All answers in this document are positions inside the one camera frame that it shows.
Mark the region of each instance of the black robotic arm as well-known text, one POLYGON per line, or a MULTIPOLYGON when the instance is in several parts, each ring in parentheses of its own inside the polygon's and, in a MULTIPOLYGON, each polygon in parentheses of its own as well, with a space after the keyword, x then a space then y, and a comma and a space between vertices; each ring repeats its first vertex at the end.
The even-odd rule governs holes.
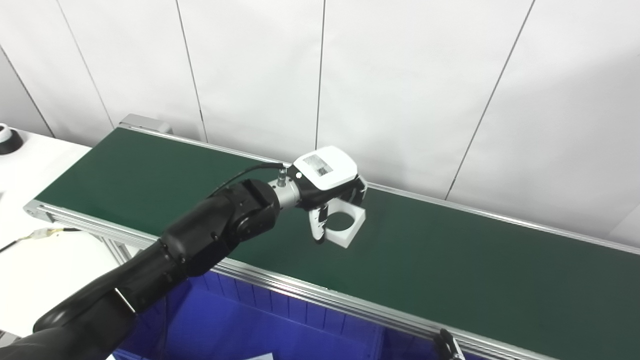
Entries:
POLYGON ((337 197, 360 202, 366 190, 357 175, 320 190, 295 166, 263 167, 281 168, 279 178, 216 190, 153 245, 44 314, 32 335, 0 348, 0 359, 103 360, 134 327, 136 313, 188 277, 204 274, 242 241, 272 229, 281 210, 310 211, 337 197))

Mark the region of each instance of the wall seam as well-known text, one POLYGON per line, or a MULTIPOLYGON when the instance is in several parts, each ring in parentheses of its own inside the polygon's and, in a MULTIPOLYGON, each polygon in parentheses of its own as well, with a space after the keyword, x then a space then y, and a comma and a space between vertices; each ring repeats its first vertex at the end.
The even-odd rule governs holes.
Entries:
POLYGON ((6 61, 9 63, 9 66, 13 70, 13 73, 15 74, 15 77, 18 78, 18 81, 20 81, 20 84, 22 85, 22 88, 27 93, 27 96, 29 97, 29 100, 31 100, 31 103, 33 104, 33 107, 36 108, 36 111, 38 112, 38 114, 40 116, 40 119, 42 119, 42 122, 44 123, 44 125, 47 127, 47 129, 51 133, 51 136, 53 138, 56 138, 56 135, 53 133, 53 130, 51 129, 51 126, 49 125, 47 120, 42 115, 42 111, 40 111, 40 108, 36 104, 35 100, 33 100, 33 96, 31 96, 31 93, 29 92, 29 89, 27 89, 27 86, 24 85, 24 82, 22 81, 22 78, 20 77, 20 75, 18 75, 18 71, 15 69, 15 66, 13 66, 13 63, 11 62, 11 59, 9 59, 9 56, 7 55, 6 51, 4 51, 4 48, 2 47, 1 44, 0 44, 0 53, 2 55, 4 55, 4 58, 6 58, 6 61))
POLYGON ((80 54, 80 59, 82 59, 82 63, 84 64, 84 68, 86 69, 86 73, 89 75, 89 79, 91 79, 91 84, 93 84, 93 88, 95 89, 95 93, 98 95, 98 99, 100 99, 100 103, 102 105, 102 109, 104 109, 104 113, 107 115, 107 119, 109 119, 109 123, 111 124, 111 128, 115 129, 115 125, 113 120, 111 119, 111 115, 109 115, 109 111, 107 110, 107 106, 104 104, 104 100, 102 100, 102 95, 100 94, 100 90, 98 90, 98 86, 95 84, 95 80, 93 79, 93 75, 91 75, 91 71, 89 70, 89 65, 87 65, 86 60, 84 59, 84 55, 80 50, 80 45, 76 40, 76 36, 71 29, 71 25, 69 24, 69 20, 67 19, 67 15, 65 15, 64 10, 62 10, 62 5, 60 4, 60 0, 56 0, 58 4, 58 8, 60 9, 60 13, 62 14, 63 19, 65 19, 65 24, 67 24, 67 29, 69 29, 69 33, 71 34, 71 38, 76 45, 76 49, 78 50, 78 54, 80 54))
POLYGON ((187 52, 187 61, 189 62, 189 71, 191 72, 193 90, 196 92, 196 101, 198 102, 198 111, 200 112, 200 121, 202 123, 202 132, 204 133, 204 140, 205 142, 209 142, 209 135, 207 135, 207 128, 204 124, 204 116, 202 115, 202 106, 200 105, 200 94, 198 93, 198 85, 196 85, 196 77, 193 74, 193 65, 191 64, 191 54, 189 53, 189 45, 187 44, 187 34, 184 33, 184 25, 182 23, 182 12, 180 11, 180 4, 178 3, 178 0, 175 0, 175 7, 176 9, 178 9, 178 20, 180 21, 180 30, 182 31, 184 48, 187 52))
POLYGON ((322 5, 322 32, 320 35, 320 69, 318 72, 318 101, 317 101, 317 110, 316 110, 316 147, 318 148, 318 129, 320 128, 320 89, 322 85, 322 59, 323 59, 323 51, 324 51, 324 18, 326 14, 326 0, 323 1, 322 5))
POLYGON ((486 102, 486 105, 484 106, 484 110, 482 111, 482 114, 480 115, 480 120, 478 120, 478 123, 476 125, 476 128, 474 129, 474 133, 471 135, 471 139, 469 140, 469 144, 467 145, 467 148, 465 149, 465 153, 462 156, 462 160, 460 160, 460 164, 458 165, 458 169, 456 170, 456 174, 453 176, 453 180, 451 181, 451 185, 449 186, 449 190, 447 190, 447 195, 445 195, 444 199, 447 200, 447 198, 449 198, 449 194, 451 193, 451 190, 453 189, 453 185, 456 183, 456 179, 458 178, 458 174, 460 173, 460 169, 462 168, 462 164, 465 162, 465 159, 467 158, 467 154, 469 153, 469 149, 471 148, 471 144, 474 142, 475 138, 476 138, 476 134, 478 132, 478 129, 480 128, 480 124, 482 124, 482 121, 484 120, 484 115, 486 114, 487 109, 489 108, 489 104, 491 103, 491 100, 493 99, 493 95, 495 94, 495 90, 498 88, 498 84, 500 84, 500 80, 502 79, 502 75, 504 74, 504 70, 507 68, 507 65, 509 64, 509 60, 511 59, 511 55, 513 54, 513 50, 515 49, 518 40, 520 39, 520 35, 522 34, 522 30, 524 29, 524 26, 527 24, 527 19, 529 19, 529 15, 531 14, 531 10, 533 9, 533 5, 536 3, 536 0, 531 1, 531 5, 529 6, 529 9, 527 10, 527 15, 525 15, 524 20, 522 21, 522 25, 520 26, 520 29, 518 30, 518 34, 516 35, 516 38, 513 42, 513 45, 511 46, 511 50, 509 50, 509 54, 507 55, 507 60, 504 62, 504 65, 502 66, 502 70, 500 70, 500 74, 498 75, 498 80, 496 80, 495 85, 493 86, 493 90, 491 91, 491 94, 489 95, 489 99, 486 102))

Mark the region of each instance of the white table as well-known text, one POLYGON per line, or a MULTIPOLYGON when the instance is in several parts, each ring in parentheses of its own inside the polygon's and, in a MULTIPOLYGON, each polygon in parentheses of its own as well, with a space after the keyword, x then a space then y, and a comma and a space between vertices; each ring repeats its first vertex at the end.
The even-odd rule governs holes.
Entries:
MULTIPOLYGON (((0 247, 35 229, 62 227, 22 207, 90 148, 20 131, 25 144, 0 156, 0 247)), ((96 277, 117 266, 88 233, 24 240, 0 253, 0 329, 27 336, 36 320, 96 277)))

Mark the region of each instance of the blue bin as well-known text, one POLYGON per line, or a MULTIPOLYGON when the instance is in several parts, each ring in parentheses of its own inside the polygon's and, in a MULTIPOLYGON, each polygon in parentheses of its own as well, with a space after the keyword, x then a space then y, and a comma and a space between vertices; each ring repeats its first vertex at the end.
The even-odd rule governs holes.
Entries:
POLYGON ((275 360, 377 360, 383 338, 374 323, 214 272, 185 282, 139 318, 116 359, 243 360, 273 353, 275 360))

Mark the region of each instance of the white wall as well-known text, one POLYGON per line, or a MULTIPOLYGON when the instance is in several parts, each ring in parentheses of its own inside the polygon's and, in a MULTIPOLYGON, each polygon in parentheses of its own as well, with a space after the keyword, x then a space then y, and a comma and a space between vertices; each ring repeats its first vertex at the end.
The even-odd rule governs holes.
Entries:
POLYGON ((95 145, 113 129, 55 0, 0 1, 0 46, 57 138, 95 145))
POLYGON ((537 1, 449 200, 607 237, 640 204, 639 14, 537 1))
POLYGON ((0 45, 62 139, 139 113, 283 160, 334 143, 373 181, 640 246, 639 10, 0 1, 0 45))
POLYGON ((2 49, 0 49, 0 122, 36 134, 52 135, 2 49))

